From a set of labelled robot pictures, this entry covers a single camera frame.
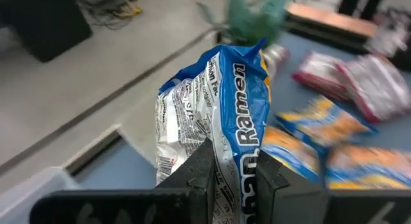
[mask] pink snack bag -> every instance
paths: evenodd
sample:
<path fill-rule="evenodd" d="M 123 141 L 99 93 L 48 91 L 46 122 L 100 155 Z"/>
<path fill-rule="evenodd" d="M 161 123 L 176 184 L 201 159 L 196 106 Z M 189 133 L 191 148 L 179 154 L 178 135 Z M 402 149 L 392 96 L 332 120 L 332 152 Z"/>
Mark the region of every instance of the pink snack bag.
<path fill-rule="evenodd" d="M 342 63 L 342 60 L 311 51 L 292 77 L 295 81 L 327 96 L 349 100 L 347 90 L 338 79 L 337 63 Z"/>
<path fill-rule="evenodd" d="M 411 110 L 411 93 L 399 71 L 384 57 L 360 56 L 336 64 L 341 80 L 368 122 L 390 119 Z"/>

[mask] barcode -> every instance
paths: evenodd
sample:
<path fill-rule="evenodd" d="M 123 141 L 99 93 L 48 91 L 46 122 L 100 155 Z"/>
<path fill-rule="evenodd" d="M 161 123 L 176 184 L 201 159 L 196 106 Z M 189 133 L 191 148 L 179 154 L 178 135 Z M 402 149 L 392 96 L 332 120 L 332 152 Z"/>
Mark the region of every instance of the barcode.
<path fill-rule="evenodd" d="M 158 165 L 160 173 L 159 180 L 160 182 L 162 182 L 171 175 L 171 169 L 173 168 L 173 164 L 171 163 L 171 158 L 159 156 Z"/>

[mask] gray floor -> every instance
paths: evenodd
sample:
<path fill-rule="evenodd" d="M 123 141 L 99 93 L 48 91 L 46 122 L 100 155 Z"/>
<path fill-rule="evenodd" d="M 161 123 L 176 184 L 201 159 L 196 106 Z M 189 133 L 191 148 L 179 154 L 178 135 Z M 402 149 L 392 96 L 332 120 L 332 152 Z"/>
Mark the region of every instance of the gray floor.
<path fill-rule="evenodd" d="M 46 64 L 27 54 L 9 33 L 0 32 L 0 164 L 210 28 L 199 17 L 196 1 L 210 5 L 222 18 L 224 0 L 140 0 L 144 14 L 127 27 L 119 31 L 94 28 L 92 38 Z M 301 1 L 334 10 L 339 0 Z M 146 124 L 153 124 L 157 89 L 212 45 L 211 38 L 199 43 L 0 175 L 0 191 L 44 167 L 61 165 L 113 125 L 123 123 L 121 130 L 137 149 L 154 147 L 154 127 Z M 147 154 L 153 161 L 152 153 Z"/>

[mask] blue and white package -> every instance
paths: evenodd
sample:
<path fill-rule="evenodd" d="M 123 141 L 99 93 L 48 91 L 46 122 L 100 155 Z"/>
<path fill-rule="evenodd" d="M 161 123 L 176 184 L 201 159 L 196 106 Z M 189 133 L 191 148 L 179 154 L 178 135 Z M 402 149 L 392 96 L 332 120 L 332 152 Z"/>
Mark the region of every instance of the blue and white package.
<path fill-rule="evenodd" d="M 217 162 L 213 223 L 256 222 L 255 170 L 270 107 L 264 42 L 212 48 L 157 98 L 157 183 L 208 137 Z"/>

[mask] yellow snack bag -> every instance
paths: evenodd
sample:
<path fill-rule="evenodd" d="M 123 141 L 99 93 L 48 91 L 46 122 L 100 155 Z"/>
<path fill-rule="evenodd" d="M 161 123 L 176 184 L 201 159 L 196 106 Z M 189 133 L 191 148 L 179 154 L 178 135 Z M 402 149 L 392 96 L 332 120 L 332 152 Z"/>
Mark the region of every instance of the yellow snack bag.
<path fill-rule="evenodd" d="M 292 171 L 312 182 L 318 182 L 319 156 L 302 141 L 268 126 L 261 149 Z"/>
<path fill-rule="evenodd" d="M 276 118 L 285 130 L 312 146 L 329 147 L 375 132 L 325 96 L 315 98 L 300 111 L 278 113 Z"/>
<path fill-rule="evenodd" d="M 408 189 L 411 153 L 339 146 L 328 158 L 326 183 L 330 189 Z"/>

